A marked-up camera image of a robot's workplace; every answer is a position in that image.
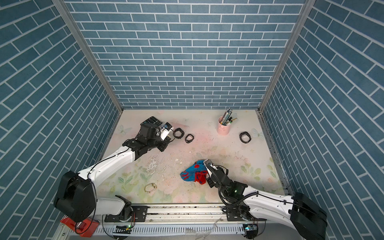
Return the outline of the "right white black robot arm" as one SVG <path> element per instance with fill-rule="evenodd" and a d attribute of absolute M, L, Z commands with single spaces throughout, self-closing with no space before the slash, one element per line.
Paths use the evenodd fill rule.
<path fill-rule="evenodd" d="M 227 216 L 244 221 L 272 220 L 295 229 L 306 240 L 324 240 L 327 213 L 302 193 L 276 195 L 232 181 L 228 170 L 204 160 L 210 187 L 217 188 Z"/>

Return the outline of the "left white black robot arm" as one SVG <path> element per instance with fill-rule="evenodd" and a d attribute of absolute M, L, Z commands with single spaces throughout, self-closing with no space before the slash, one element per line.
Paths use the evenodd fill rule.
<path fill-rule="evenodd" d="M 54 207 L 76 223 L 93 215 L 111 215 L 120 222 L 132 218 L 132 203 L 116 195 L 112 199 L 99 198 L 96 188 L 118 170 L 133 163 L 152 149 L 163 152 L 171 138 L 173 126 L 165 123 L 159 127 L 152 123 L 142 123 L 140 131 L 133 139 L 107 158 L 79 172 L 68 171 L 59 183 Z"/>

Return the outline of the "red blue towel cloth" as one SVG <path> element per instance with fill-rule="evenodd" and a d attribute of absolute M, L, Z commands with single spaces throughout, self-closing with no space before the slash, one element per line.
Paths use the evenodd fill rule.
<path fill-rule="evenodd" d="M 208 170 L 204 165 L 204 160 L 196 161 L 192 166 L 180 173 L 182 180 L 186 182 L 197 182 L 201 185 L 206 183 Z"/>

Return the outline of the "gold watch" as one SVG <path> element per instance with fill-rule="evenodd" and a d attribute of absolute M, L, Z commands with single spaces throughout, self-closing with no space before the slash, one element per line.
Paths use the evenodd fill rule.
<path fill-rule="evenodd" d="M 157 188 L 158 187 L 155 183 L 149 183 L 149 184 L 145 185 L 144 191 L 145 191 L 145 193 L 149 194 L 149 193 L 152 193 L 153 191 L 155 191 Z"/>

